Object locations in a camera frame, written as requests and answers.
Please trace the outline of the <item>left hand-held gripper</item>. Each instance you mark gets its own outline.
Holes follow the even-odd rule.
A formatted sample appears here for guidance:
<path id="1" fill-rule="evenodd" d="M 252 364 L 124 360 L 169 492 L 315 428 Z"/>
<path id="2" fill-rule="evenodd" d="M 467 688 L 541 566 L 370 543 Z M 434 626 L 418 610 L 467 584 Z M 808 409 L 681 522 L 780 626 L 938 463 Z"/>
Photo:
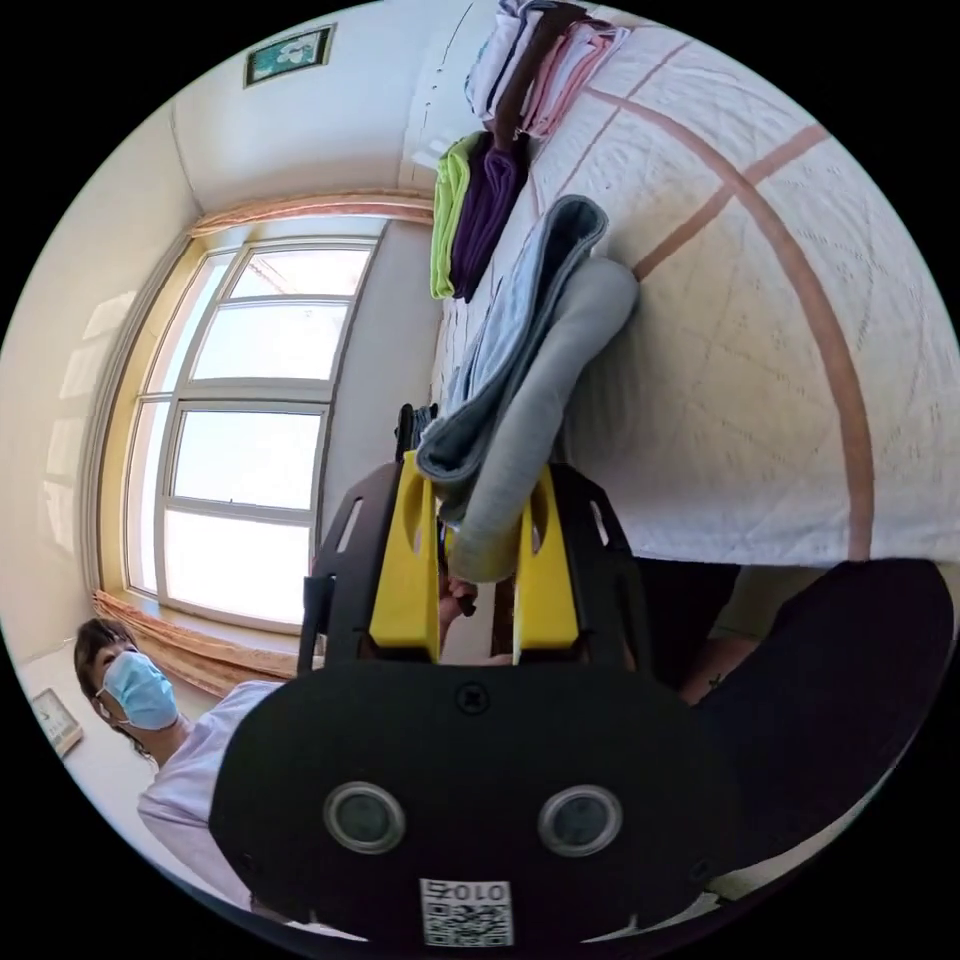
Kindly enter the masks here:
<path id="1" fill-rule="evenodd" d="M 436 403 L 414 407 L 405 403 L 399 410 L 395 427 L 395 454 L 405 455 L 416 450 L 429 426 L 436 420 L 439 407 Z"/>

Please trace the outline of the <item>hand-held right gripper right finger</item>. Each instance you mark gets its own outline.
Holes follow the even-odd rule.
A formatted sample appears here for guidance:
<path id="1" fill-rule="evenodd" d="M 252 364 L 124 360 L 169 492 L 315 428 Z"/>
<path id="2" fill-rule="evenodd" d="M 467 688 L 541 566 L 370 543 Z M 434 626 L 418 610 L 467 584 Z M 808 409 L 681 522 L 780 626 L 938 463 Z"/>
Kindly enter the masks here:
<path id="1" fill-rule="evenodd" d="M 579 625 L 564 532 L 550 466 L 523 508 L 513 601 L 513 663 L 567 653 Z"/>

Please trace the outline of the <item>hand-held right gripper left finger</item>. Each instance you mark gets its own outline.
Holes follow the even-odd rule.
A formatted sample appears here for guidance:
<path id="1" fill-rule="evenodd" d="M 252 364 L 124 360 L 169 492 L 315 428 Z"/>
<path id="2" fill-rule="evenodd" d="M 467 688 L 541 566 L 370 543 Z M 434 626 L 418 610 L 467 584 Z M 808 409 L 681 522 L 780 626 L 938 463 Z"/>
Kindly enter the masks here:
<path id="1" fill-rule="evenodd" d="M 432 481 L 408 451 L 390 516 L 369 635 L 380 652 L 428 663 L 440 659 L 440 579 Z"/>

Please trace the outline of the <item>person's left hand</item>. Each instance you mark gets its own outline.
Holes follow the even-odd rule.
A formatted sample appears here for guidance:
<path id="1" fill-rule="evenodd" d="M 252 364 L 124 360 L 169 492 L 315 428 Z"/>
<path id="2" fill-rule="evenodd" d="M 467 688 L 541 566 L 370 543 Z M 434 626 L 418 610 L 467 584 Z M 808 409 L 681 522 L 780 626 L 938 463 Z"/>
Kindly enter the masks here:
<path id="1" fill-rule="evenodd" d="M 465 580 L 442 574 L 438 586 L 438 626 L 440 640 L 440 663 L 457 666 L 474 666 L 479 660 L 475 653 L 455 649 L 453 655 L 446 653 L 450 628 L 461 617 L 470 617 L 476 609 L 477 587 Z"/>

